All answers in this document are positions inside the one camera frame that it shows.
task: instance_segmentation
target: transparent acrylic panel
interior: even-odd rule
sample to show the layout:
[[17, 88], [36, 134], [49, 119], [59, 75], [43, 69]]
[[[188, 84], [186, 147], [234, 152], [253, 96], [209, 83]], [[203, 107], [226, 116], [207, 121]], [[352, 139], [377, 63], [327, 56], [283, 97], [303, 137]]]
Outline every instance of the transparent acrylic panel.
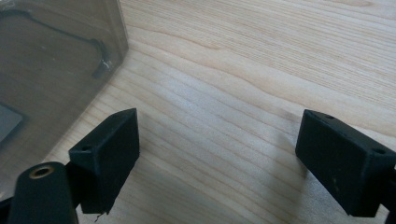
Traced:
[[0, 200], [45, 158], [127, 49], [118, 0], [0, 1]]

